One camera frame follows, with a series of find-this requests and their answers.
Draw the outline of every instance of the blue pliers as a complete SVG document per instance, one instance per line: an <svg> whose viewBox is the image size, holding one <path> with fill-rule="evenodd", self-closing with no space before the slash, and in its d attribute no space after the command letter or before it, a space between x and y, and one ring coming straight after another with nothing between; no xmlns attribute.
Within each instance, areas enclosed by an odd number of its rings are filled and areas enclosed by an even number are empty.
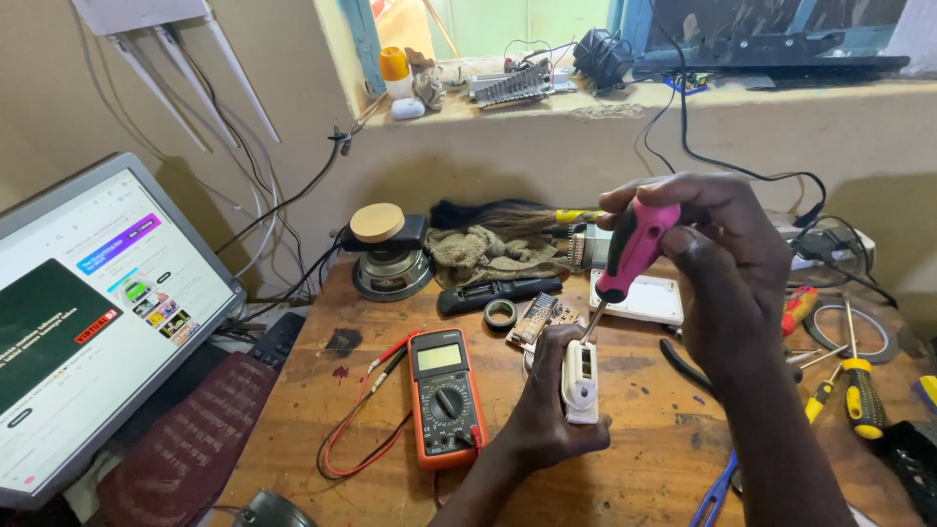
<svg viewBox="0 0 937 527"><path fill-rule="evenodd" d="M703 502L700 503L700 508L696 509L696 514L690 520L690 527L697 527L700 521L703 520L703 515L707 510L709 510L709 515L706 516L706 523L703 524L703 527L712 527L716 524L719 511L722 509L722 504L725 503L725 494L731 484L732 472L735 471L737 466L738 459L736 458L736 450L733 448L732 454L729 455L729 464L725 466L725 470L722 471L722 474L716 478L712 487L706 492Z"/></svg>

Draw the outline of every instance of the virtual dj logo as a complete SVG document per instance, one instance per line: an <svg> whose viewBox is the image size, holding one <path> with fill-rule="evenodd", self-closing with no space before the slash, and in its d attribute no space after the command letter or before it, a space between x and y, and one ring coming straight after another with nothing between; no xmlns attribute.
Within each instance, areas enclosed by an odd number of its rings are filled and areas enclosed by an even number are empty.
<svg viewBox="0 0 937 527"><path fill-rule="evenodd" d="M114 317L117 316L117 311L111 309L110 311L104 313L101 318L97 319L94 324L88 326L87 329L82 331L76 338L75 341L79 344L84 344L88 341L95 333L101 330L102 327L107 325L108 322L112 321Z"/></svg>

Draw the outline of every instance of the circuit board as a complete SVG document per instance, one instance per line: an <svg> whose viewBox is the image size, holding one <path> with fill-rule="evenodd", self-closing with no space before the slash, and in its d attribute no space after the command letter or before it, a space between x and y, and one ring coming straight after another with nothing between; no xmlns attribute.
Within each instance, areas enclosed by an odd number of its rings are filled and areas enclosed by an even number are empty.
<svg viewBox="0 0 937 527"><path fill-rule="evenodd" d="M532 345L548 325L573 324L578 317L578 309L562 305L551 294L540 293L530 302L524 316L518 319L507 340L522 347Z"/></svg>

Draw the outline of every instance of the hand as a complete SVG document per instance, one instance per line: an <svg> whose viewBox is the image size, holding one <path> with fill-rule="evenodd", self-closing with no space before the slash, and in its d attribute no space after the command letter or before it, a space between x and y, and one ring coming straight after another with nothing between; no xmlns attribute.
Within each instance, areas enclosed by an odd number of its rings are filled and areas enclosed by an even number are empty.
<svg viewBox="0 0 937 527"><path fill-rule="evenodd" d="M748 181L732 173L679 173L604 193L597 218L612 230L616 212L637 195L652 206L681 204L681 226L661 239L681 280L683 342L714 384L770 364L783 368L781 315L791 250Z"/></svg>
<svg viewBox="0 0 937 527"><path fill-rule="evenodd" d="M485 451L499 452L527 475L557 463L608 448L612 418L602 414L598 425L571 425L559 406L560 371L566 346L585 330L573 324L547 326L537 339L537 351L524 392L511 417Z"/></svg>

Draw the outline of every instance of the computer mouse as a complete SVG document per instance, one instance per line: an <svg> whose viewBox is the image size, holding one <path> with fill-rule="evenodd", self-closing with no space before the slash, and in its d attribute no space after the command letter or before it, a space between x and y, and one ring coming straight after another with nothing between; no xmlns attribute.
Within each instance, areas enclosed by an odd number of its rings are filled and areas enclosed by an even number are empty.
<svg viewBox="0 0 937 527"><path fill-rule="evenodd" d="M260 489L238 511L231 527L319 527L302 510L275 490Z"/></svg>

